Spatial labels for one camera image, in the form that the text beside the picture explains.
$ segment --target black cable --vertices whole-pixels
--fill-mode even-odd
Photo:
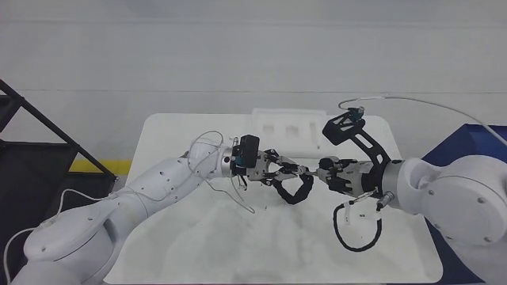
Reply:
[[[301,174],[299,175],[299,178],[303,181],[303,184],[301,187],[299,187],[298,191],[295,192],[294,195],[291,195],[289,192],[287,192],[282,186],[282,182],[279,180],[272,180],[273,187],[278,192],[278,195],[285,200],[288,204],[296,205],[297,203],[301,203],[303,200],[305,200],[308,197],[308,194],[310,194],[311,189],[314,186],[314,177],[311,175]]]
[[[354,204],[353,200],[349,201],[350,206],[352,206],[353,204]],[[334,213],[333,213],[334,233],[338,237],[338,240],[340,241],[341,245],[343,245],[343,247],[346,248],[348,251],[352,251],[352,252],[363,252],[368,249],[371,249],[377,243],[377,241],[379,240],[380,235],[382,233],[382,218],[379,218],[379,220],[377,220],[377,232],[375,233],[373,240],[365,246],[362,246],[360,248],[353,248],[352,246],[347,245],[345,243],[345,241],[343,240],[343,237],[341,237],[340,232],[338,231],[338,224],[337,224],[336,217],[337,217],[337,213],[343,208],[345,208],[345,203],[336,207],[334,209]],[[376,210],[380,211],[381,209],[382,209],[382,205],[378,204]]]
[[[243,181],[243,184],[245,185],[245,188],[247,188],[248,184],[246,183],[245,177],[243,177],[243,175],[240,175],[240,177],[241,177],[241,180]]]

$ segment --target white cable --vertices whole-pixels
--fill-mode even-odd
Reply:
[[[62,195],[60,196],[60,205],[59,205],[59,207],[58,207],[58,211],[56,212],[56,215],[54,215],[54,216],[52,216],[50,219],[48,219],[48,220],[44,220],[44,221],[50,221],[50,220],[51,220],[51,221],[54,221],[55,219],[57,219],[57,218],[58,218],[58,216],[60,216],[60,214],[62,213],[62,207],[63,207],[63,197],[65,196],[65,193],[66,193],[66,192],[73,192],[73,193],[76,193],[76,194],[81,195],[81,196],[83,196],[83,197],[86,197],[87,199],[92,200],[92,201],[105,200],[105,199],[107,199],[107,198],[108,198],[108,197],[93,198],[93,197],[88,196],[87,194],[84,194],[84,193],[80,192],[80,191],[76,191],[75,189],[70,189],[70,188],[68,188],[68,189],[64,189],[64,190],[63,190],[63,192],[62,192]]]
[[[206,131],[205,133],[202,133],[201,135],[199,135],[195,140],[192,141],[192,143],[190,144],[190,149],[189,149],[189,152],[188,152],[188,155],[190,155],[190,151],[192,150],[193,146],[197,143],[197,140],[199,140],[203,135],[206,135],[208,133],[212,133],[212,132],[215,132],[215,133],[218,133],[222,139],[220,141],[220,144],[218,146],[215,146],[215,149],[206,157],[206,158],[203,158],[202,160],[199,161],[199,163],[197,163],[196,167],[194,169],[197,169],[199,167],[199,165],[201,165],[204,161],[206,161],[207,159],[209,159],[216,151],[219,150],[219,148],[222,146],[223,144],[223,135],[218,132],[218,131],[215,131],[215,130],[212,130],[212,131]],[[190,175],[187,176],[187,178],[185,178],[183,180],[183,182],[181,182],[180,185],[178,185],[176,187],[176,189],[178,189],[180,186],[182,186],[190,177],[192,177],[192,175],[195,175],[193,173],[193,170],[190,168],[190,164],[189,164],[189,159],[187,158],[187,165],[189,166],[189,169],[191,171]],[[145,195],[143,194],[142,192],[136,192],[136,191],[125,191],[125,192],[121,192],[120,194],[118,195],[140,195],[140,196],[143,196],[145,197],[146,199],[148,200],[151,200],[151,201],[154,201],[154,202],[160,202],[160,201],[163,201],[165,198],[167,198],[167,196],[169,196],[171,194],[171,192],[166,192],[166,195],[163,196],[161,199],[155,199],[155,198],[151,198],[149,197],[148,195]]]
[[[14,239],[20,235],[20,234],[23,234],[25,232],[28,232],[28,231],[33,231],[35,230],[36,228],[28,228],[28,229],[24,229],[24,230],[21,230],[20,232],[18,232],[17,234],[13,235],[9,241],[7,242],[6,244],[6,248],[3,250],[3,269],[4,269],[4,272],[6,274],[6,278],[7,278],[7,285],[10,285],[10,274],[9,274],[9,266],[7,265],[7,251],[9,250],[9,245],[12,241],[14,241]]]
[[[223,145],[223,135],[222,133],[220,133],[219,131],[216,131],[216,130],[210,130],[210,131],[206,131],[205,133],[199,135],[193,142],[192,144],[190,145],[190,148],[189,148],[189,156],[190,156],[190,152],[192,151],[192,148],[194,146],[194,144],[197,142],[197,140],[199,140],[203,135],[207,135],[209,133],[216,133],[217,135],[220,135],[220,144],[219,146],[217,146],[216,150],[213,151],[211,154],[209,154],[206,158],[209,158],[210,156],[212,156],[213,153],[215,153],[222,145]],[[216,160],[216,164],[218,165],[218,160],[219,160],[220,156],[217,156],[217,160]],[[229,192],[227,191],[224,191],[222,189],[217,189],[217,188],[214,188],[213,185],[204,177],[202,177],[202,175],[200,175],[200,173],[196,173],[196,170],[197,170],[197,167],[199,167],[200,163],[196,165],[196,167],[194,167],[192,169],[192,167],[190,167],[190,160],[187,160],[187,166],[189,167],[190,169],[190,172],[192,172],[192,175],[197,175],[198,177],[202,178],[206,184],[208,184],[208,186],[215,192],[223,192],[225,193],[226,195],[228,195],[235,203],[237,203],[239,206],[245,208],[250,214],[254,215],[255,214],[255,210],[251,207],[251,206],[248,206],[248,205],[243,205],[242,203],[238,202],[231,194],[229,194]],[[232,180],[232,177],[230,177],[231,179],[231,184],[232,184],[232,187],[234,188],[234,190],[236,191],[236,194],[238,195],[239,199],[244,203],[245,200],[241,197],[241,195],[239,194],[238,192],[238,189],[236,189],[236,187],[234,186],[234,182]]]
[[[359,98],[348,99],[346,101],[341,101],[338,104],[338,107],[339,107],[339,109],[347,110],[347,108],[343,108],[342,107],[343,104],[346,104],[346,103],[349,103],[349,102],[352,102],[352,101],[377,101],[377,100],[384,100],[384,99],[401,99],[401,100],[406,100],[406,101],[416,101],[416,102],[421,102],[421,103],[428,104],[428,105],[434,105],[434,106],[437,106],[437,107],[446,108],[446,109],[452,110],[453,112],[461,113],[462,115],[467,116],[468,118],[471,118],[472,120],[474,120],[478,124],[481,124],[490,134],[492,134],[501,143],[503,143],[505,146],[507,146],[507,141],[505,139],[503,139],[495,130],[491,129],[490,126],[488,126],[487,124],[483,123],[481,120],[475,118],[474,116],[472,116],[472,115],[470,115],[470,114],[468,114],[466,112],[463,112],[463,111],[461,111],[459,109],[456,109],[456,108],[453,108],[453,107],[449,107],[449,106],[447,106],[445,104],[437,104],[436,102],[424,101],[422,99],[417,99],[417,98],[412,98],[412,97],[379,96],[379,97],[359,97]]]
[[[56,215],[52,216],[50,219],[47,219],[47,220],[44,220],[44,222],[46,221],[54,221],[55,219],[58,218],[58,216],[60,216],[60,214],[62,213],[62,208],[63,208],[63,197],[65,197],[65,193],[66,192],[73,192],[73,193],[76,193],[78,195],[81,195],[83,197],[86,197],[87,199],[89,200],[93,200],[93,201],[99,201],[99,200],[105,200],[107,199],[108,197],[103,197],[103,198],[93,198],[93,197],[90,197],[88,196],[87,194],[84,194],[80,191],[76,191],[75,189],[64,189],[63,192],[62,192],[62,195],[60,195],[60,205],[58,207],[58,211],[56,212]],[[32,230],[35,230],[36,228],[28,228],[28,229],[24,229],[24,230],[21,230],[20,232],[16,233],[15,235],[13,235],[11,237],[11,239],[7,242],[7,245],[6,245],[6,248],[3,250],[3,269],[6,273],[6,278],[7,278],[7,284],[9,285],[11,280],[10,280],[10,274],[9,274],[9,266],[7,266],[7,251],[9,250],[9,246],[10,246],[10,243],[20,234],[23,234],[24,232],[27,232],[27,231],[32,231]]]

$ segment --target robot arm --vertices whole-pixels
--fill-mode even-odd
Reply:
[[[186,197],[204,179],[229,176],[223,161],[230,153],[230,148],[201,139],[187,157],[161,161],[107,198],[41,223],[25,242],[29,262],[13,284],[101,283],[139,224]]]
[[[389,206],[424,215],[448,240],[490,245],[507,234],[507,164],[481,155],[460,158],[445,167],[418,158],[392,161],[363,130],[362,108],[349,111],[324,127],[334,145],[348,139],[371,161],[323,158],[318,178],[330,190],[352,197],[365,193]]]

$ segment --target black shelf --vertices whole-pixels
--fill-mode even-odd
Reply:
[[[105,197],[112,191],[116,176],[2,79],[0,91],[5,93],[0,95],[0,132],[17,110],[23,108],[64,141],[33,143],[0,139],[0,251],[3,253],[7,241],[15,233],[39,226],[57,212],[64,189],[72,188],[88,196]],[[102,173],[69,173],[78,154]],[[63,210],[90,203],[93,201],[68,193],[63,201]],[[12,277],[26,264],[23,244],[28,235],[17,237],[9,247],[8,265]],[[6,284],[6,278],[2,269],[0,285],[3,284]]]
[[[15,101],[6,95],[0,95],[0,132],[3,131],[20,107],[21,103],[19,101]]]
[[[47,209],[54,199],[59,200],[58,188],[76,154],[66,143],[0,142],[0,218],[6,223],[0,229],[2,253],[16,232],[39,226],[47,218]],[[11,274],[25,258],[23,244],[27,237],[24,234],[16,238],[10,246]]]

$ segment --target sticker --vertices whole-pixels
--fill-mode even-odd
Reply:
[[[345,225],[350,225],[350,204],[345,203]]]
[[[370,214],[358,214],[359,219],[367,220],[367,221],[377,221],[382,218],[379,211]]]

